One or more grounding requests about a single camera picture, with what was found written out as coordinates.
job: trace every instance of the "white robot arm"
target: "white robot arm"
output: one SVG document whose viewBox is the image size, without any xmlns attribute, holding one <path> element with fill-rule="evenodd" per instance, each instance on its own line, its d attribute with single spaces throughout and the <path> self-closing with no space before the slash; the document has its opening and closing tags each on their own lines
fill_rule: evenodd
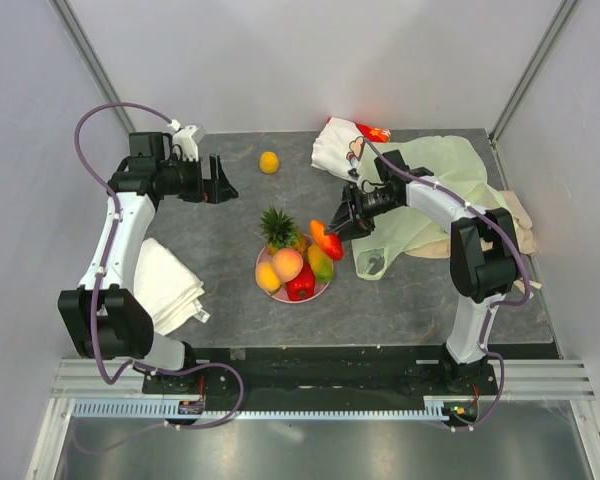
<svg viewBox="0 0 600 480">
<path fill-rule="evenodd" d="M 217 156 L 210 157 L 211 178 L 202 178 L 196 146 L 202 131 L 195 126 L 175 128 L 173 137 L 161 132 L 129 135 L 130 156 L 108 182 L 116 198 L 108 200 L 93 260 L 78 288 L 60 293 L 58 309 L 82 357 L 95 357 L 91 320 L 96 315 L 96 341 L 103 359 L 141 359 L 167 370 L 186 366 L 190 347 L 155 333 L 149 314 L 133 296 L 140 247 L 166 195 L 187 202 L 222 203 L 237 198 L 238 192 Z M 180 147 L 179 155 L 172 153 L 174 145 Z"/>
<path fill-rule="evenodd" d="M 433 173 L 426 168 L 409 170 L 398 150 L 386 152 L 384 157 L 397 169 L 423 182 L 399 177 L 384 161 L 376 158 L 382 185 L 369 193 L 355 184 L 347 185 L 327 233 L 336 233 L 342 241 L 362 238 L 374 230 L 373 217 L 376 215 L 411 207 L 451 235 L 450 273 L 460 295 L 442 361 L 447 362 L 450 371 L 456 372 L 451 377 L 457 377 L 457 372 L 470 370 L 483 361 L 497 305 L 519 276 L 515 259 L 502 238 L 472 210 L 498 225 L 517 248 L 513 219 L 506 209 L 487 211 L 476 205 L 469 209 L 441 189 L 432 188 L 431 185 L 440 185 Z M 491 250 L 483 252 L 481 240 L 492 242 Z"/>
</svg>

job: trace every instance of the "plate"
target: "plate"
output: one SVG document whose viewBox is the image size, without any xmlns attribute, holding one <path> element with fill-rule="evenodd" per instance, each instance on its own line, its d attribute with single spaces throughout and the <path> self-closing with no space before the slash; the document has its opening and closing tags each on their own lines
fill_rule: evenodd
<svg viewBox="0 0 600 480">
<path fill-rule="evenodd" d="M 305 235 L 305 237 L 309 240 L 309 244 L 313 245 L 313 238 L 311 238 L 309 235 Z M 256 267 L 258 266 L 259 263 L 267 262 L 267 261 L 270 262 L 271 260 L 272 260 L 272 257 L 267 252 L 267 247 L 265 246 L 260 251 L 260 255 L 258 255 L 258 259 L 256 260 Z M 327 282 L 327 283 L 316 282 L 316 288 L 314 290 L 315 293 L 314 293 L 313 297 L 305 298 L 304 300 L 298 300 L 297 302 L 294 302 L 293 300 L 289 300 L 289 296 L 287 295 L 287 291 L 284 288 L 281 288 L 280 290 L 278 290 L 273 295 L 271 295 L 270 293 L 265 292 L 262 289 L 261 290 L 265 293 L 265 295 L 269 295 L 271 298 L 273 298 L 275 300 L 278 300 L 279 302 L 282 302 L 282 303 L 292 303 L 292 304 L 296 305 L 298 303 L 310 302 L 314 298 L 319 297 L 322 294 L 322 292 L 324 292 L 327 289 L 327 287 L 329 286 L 329 283 L 331 283 L 331 282 Z"/>
</svg>

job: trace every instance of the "plastic bag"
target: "plastic bag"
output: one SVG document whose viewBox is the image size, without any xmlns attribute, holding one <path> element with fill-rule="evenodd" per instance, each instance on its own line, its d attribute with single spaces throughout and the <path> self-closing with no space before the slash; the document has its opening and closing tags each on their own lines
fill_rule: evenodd
<svg viewBox="0 0 600 480">
<path fill-rule="evenodd" d="M 409 168 L 427 167 L 443 185 L 467 201 L 487 209 L 507 204 L 487 185 L 487 170 L 480 156 L 465 138 L 423 137 L 407 143 L 375 144 L 381 152 L 400 150 Z M 365 148 L 358 165 L 360 178 L 379 182 L 375 154 Z M 402 252 L 448 238 L 448 234 L 423 213 L 409 207 L 397 208 L 374 218 L 376 229 L 365 238 L 353 240 L 356 273 L 365 280 L 379 280 Z"/>
</svg>

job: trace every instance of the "metal frame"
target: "metal frame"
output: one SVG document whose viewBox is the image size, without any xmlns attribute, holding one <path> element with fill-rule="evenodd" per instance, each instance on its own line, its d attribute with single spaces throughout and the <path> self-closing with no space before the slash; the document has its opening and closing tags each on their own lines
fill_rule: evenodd
<svg viewBox="0 0 600 480">
<path fill-rule="evenodd" d="M 106 362 L 109 370 L 118 368 L 122 362 Z M 499 381 L 500 371 L 497 362 L 493 363 L 495 379 Z M 591 470 L 596 480 L 600 480 L 600 417 L 596 414 L 597 402 L 593 388 L 589 382 L 584 365 L 579 360 L 505 360 L 505 390 L 502 402 L 543 402 L 567 400 L 571 402 L 576 416 L 578 430 L 584 445 Z M 180 395 L 145 395 L 142 393 L 144 375 L 127 369 L 120 380 L 113 386 L 106 385 L 100 378 L 93 360 L 63 360 L 51 393 L 51 400 L 45 415 L 42 429 L 38 437 L 36 449 L 29 467 L 27 480 L 52 479 L 59 466 L 62 447 L 68 434 L 69 421 L 76 405 L 96 404 L 129 404 L 148 406 L 156 403 L 168 404 L 174 400 L 196 400 L 194 396 Z M 425 397 L 429 408 L 434 409 L 439 401 L 470 400 L 464 397 Z M 102 416 L 102 409 L 80 408 L 82 417 Z M 127 413 L 118 411 L 109 416 L 155 418 L 151 408 L 142 414 L 138 408 L 130 408 Z M 219 416 L 224 412 L 213 412 Z M 289 420 L 305 418 L 297 413 L 289 416 L 285 412 L 254 412 L 236 417 L 235 421 L 258 420 L 268 418 L 287 418 Z M 430 420 L 404 412 L 357 412 L 355 415 L 337 416 L 329 412 L 308 414 L 312 419 L 395 419 L 395 420 Z"/>
<path fill-rule="evenodd" d="M 565 25 L 571 18 L 571 15 L 575 11 L 575 8 L 579 2 L 580 0 L 562 0 L 558 10 L 551 19 L 551 23 L 549 23 L 547 30 L 542 36 L 540 43 L 536 47 L 535 52 L 533 52 L 533 55 L 531 56 L 529 63 L 522 73 L 520 80 L 518 80 L 518 84 L 513 89 L 511 97 L 507 101 L 502 113 L 500 114 L 500 117 L 493 127 L 493 130 L 489 134 L 489 138 L 493 143 L 496 143 L 500 137 L 502 137 L 504 130 L 511 121 L 511 117 L 513 117 L 518 110 L 518 107 L 526 96 L 529 87 L 547 60 L 549 52 L 556 44 L 560 33 L 563 31 Z"/>
<path fill-rule="evenodd" d="M 76 418 L 153 418 L 158 420 L 215 420 L 224 417 L 226 411 L 204 411 L 179 413 L 182 397 L 145 398 L 81 398 L 75 401 L 73 416 Z M 196 402 L 198 397 L 187 399 Z M 422 410 L 378 410 L 359 411 L 243 411 L 237 412 L 233 420 L 392 420 L 392 421 L 447 421 L 441 400 L 425 400 Z"/>
<path fill-rule="evenodd" d="M 69 5 L 68 0 L 50 0 L 53 9 L 58 14 L 60 21 L 63 23 L 66 32 L 71 37 L 73 44 L 78 49 L 78 53 L 84 60 L 89 73 L 93 77 L 93 80 L 98 85 L 98 88 L 102 92 L 102 96 L 109 103 L 120 102 L 120 97 L 116 91 L 109 75 L 100 63 L 98 55 L 96 54 L 91 42 L 87 38 L 82 25 L 78 21 L 78 17 Z M 122 129 L 128 135 L 129 133 L 135 132 L 136 128 L 133 125 L 133 121 L 129 114 L 123 108 L 114 108 L 115 115 L 122 126 Z"/>
</svg>

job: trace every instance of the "folded towel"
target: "folded towel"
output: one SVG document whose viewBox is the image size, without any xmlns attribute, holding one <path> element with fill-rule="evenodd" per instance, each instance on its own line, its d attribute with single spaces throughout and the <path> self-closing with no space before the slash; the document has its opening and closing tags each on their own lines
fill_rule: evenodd
<svg viewBox="0 0 600 480">
<path fill-rule="evenodd" d="M 142 243 L 136 266 L 134 295 L 153 318 L 155 331 L 173 332 L 189 318 L 209 319 L 198 297 L 202 282 L 153 238 Z"/>
</svg>

